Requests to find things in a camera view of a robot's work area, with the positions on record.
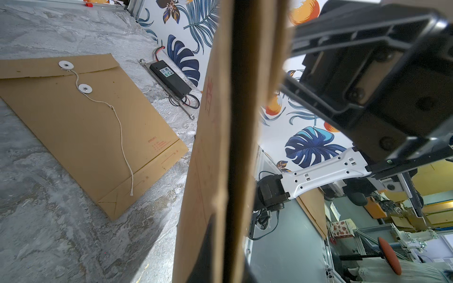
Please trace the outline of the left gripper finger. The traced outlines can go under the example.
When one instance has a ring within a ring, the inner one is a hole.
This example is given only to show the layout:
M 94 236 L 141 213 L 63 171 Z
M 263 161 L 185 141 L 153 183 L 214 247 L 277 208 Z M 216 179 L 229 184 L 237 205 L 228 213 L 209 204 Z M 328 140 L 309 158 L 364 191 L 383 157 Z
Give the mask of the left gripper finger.
M 218 213 L 210 216 L 195 265 L 187 283 L 223 283 L 225 279 L 225 219 Z

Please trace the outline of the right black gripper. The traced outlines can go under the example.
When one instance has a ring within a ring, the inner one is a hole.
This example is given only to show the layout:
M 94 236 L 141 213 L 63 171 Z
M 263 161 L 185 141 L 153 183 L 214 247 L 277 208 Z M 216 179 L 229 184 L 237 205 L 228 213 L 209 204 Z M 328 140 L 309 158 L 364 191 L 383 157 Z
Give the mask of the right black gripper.
M 373 176 L 453 156 L 451 1 L 328 1 L 293 27 L 290 98 L 345 134 Z

